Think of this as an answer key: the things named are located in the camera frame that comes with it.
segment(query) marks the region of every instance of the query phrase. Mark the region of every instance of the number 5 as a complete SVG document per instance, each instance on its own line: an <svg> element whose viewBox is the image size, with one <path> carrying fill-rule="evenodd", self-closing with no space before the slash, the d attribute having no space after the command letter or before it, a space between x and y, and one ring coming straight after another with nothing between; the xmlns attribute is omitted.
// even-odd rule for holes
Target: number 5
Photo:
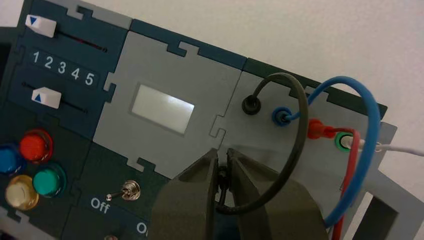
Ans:
<svg viewBox="0 0 424 240"><path fill-rule="evenodd" d="M88 86L93 84L93 77L94 74L92 74L91 72L87 74L87 78L85 79L85 84L87 84Z"/></svg>

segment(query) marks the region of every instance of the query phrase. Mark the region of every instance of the number 1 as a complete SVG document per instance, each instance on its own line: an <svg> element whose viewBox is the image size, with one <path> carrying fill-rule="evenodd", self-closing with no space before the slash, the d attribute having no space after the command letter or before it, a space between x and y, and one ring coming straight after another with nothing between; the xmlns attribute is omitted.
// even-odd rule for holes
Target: number 1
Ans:
<svg viewBox="0 0 424 240"><path fill-rule="evenodd" d="M35 56L34 63L36 63L37 60L39 59L39 54L40 54L40 51L34 53L34 56Z"/></svg>

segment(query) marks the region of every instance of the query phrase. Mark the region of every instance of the round push button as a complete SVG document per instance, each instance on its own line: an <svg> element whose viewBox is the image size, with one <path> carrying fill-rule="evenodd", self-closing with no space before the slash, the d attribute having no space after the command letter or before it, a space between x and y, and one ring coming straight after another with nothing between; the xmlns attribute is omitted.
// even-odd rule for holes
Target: round push button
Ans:
<svg viewBox="0 0 424 240"><path fill-rule="evenodd" d="M32 185L38 194L52 198L65 189L66 182L65 171L57 163L49 162L37 170Z"/></svg>
<svg viewBox="0 0 424 240"><path fill-rule="evenodd" d="M27 175L14 177L7 186L4 196L10 206L19 210L34 208L40 198L33 188L32 178Z"/></svg>
<svg viewBox="0 0 424 240"><path fill-rule="evenodd" d="M13 144L0 145L0 174L13 175L26 166Z"/></svg>
<svg viewBox="0 0 424 240"><path fill-rule="evenodd" d="M42 129L28 131L19 144L22 156L33 163L43 163L50 160L53 153L53 140Z"/></svg>

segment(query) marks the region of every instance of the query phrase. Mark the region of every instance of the black wire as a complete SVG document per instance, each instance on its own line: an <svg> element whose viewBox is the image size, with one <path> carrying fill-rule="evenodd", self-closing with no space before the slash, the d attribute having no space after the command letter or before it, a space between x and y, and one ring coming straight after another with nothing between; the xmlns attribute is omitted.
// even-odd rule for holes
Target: black wire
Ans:
<svg viewBox="0 0 424 240"><path fill-rule="evenodd" d="M219 196L218 205L224 205L225 204L226 196L227 196L227 188L224 188L224 189L221 188L221 195Z"/></svg>
<svg viewBox="0 0 424 240"><path fill-rule="evenodd" d="M285 163L280 174L278 175L277 179L268 188L268 190L266 190L266 192L264 192L256 200L244 205L229 207L223 204L218 204L216 206L216 210L221 214L226 214L226 215L245 214L265 205L281 190L281 188L283 188L283 186L286 184L287 180L289 179L290 175L292 174L293 170L295 169L296 164L299 161L299 158L301 156L302 150L305 145L306 135L308 132L308 99L306 97L305 90L303 86L301 85L301 83L294 76L288 73L282 73L282 72L274 73L265 77L259 83L253 95L257 97L259 92L262 90L262 88L265 87L265 85L267 85L271 81L281 80L281 79L289 80L291 84L294 86L294 89L297 92L297 101L299 104L299 112L300 112L296 139L294 141L294 145L293 145L293 148L291 149L291 153L288 157L288 160Z"/></svg>

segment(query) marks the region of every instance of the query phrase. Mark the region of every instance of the blue button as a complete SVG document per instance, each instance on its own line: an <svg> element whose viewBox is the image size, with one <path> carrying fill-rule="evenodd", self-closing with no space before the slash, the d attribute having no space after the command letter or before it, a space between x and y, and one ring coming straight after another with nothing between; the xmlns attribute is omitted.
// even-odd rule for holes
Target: blue button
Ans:
<svg viewBox="0 0 424 240"><path fill-rule="evenodd" d="M0 174L14 174L25 164L13 145L0 145Z"/></svg>

